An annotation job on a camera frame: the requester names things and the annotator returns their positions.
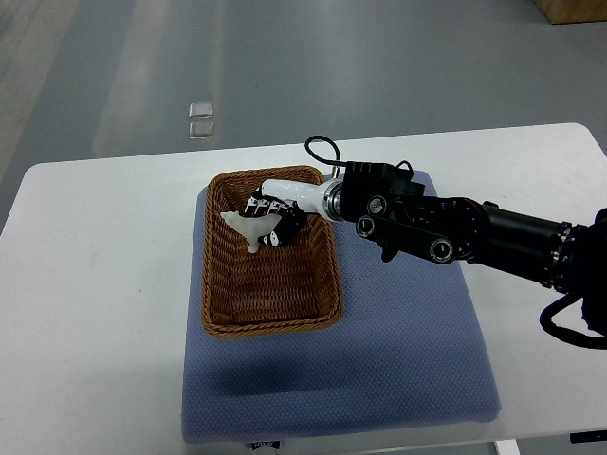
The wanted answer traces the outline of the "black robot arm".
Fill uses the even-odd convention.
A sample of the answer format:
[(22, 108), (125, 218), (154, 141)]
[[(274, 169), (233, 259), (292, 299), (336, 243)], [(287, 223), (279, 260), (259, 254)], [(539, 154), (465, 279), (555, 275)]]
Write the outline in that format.
[(427, 196), (414, 170), (328, 160), (345, 174), (323, 198), (322, 212), (352, 223), (381, 248), (383, 262), (403, 252), (435, 264), (466, 261), (538, 282), (562, 294), (540, 325), (573, 346), (606, 347), (606, 212), (587, 227), (532, 217), (469, 198)]

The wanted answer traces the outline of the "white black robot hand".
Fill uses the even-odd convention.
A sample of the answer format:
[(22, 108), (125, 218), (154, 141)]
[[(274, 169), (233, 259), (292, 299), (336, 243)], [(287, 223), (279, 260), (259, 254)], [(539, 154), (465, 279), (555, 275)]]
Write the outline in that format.
[(315, 214), (337, 222), (340, 216), (341, 182), (330, 179), (320, 185), (291, 180), (269, 179), (249, 197), (245, 218), (267, 218), (277, 215), (273, 227), (253, 239), (262, 246), (279, 247), (289, 244), (307, 223), (307, 215)]

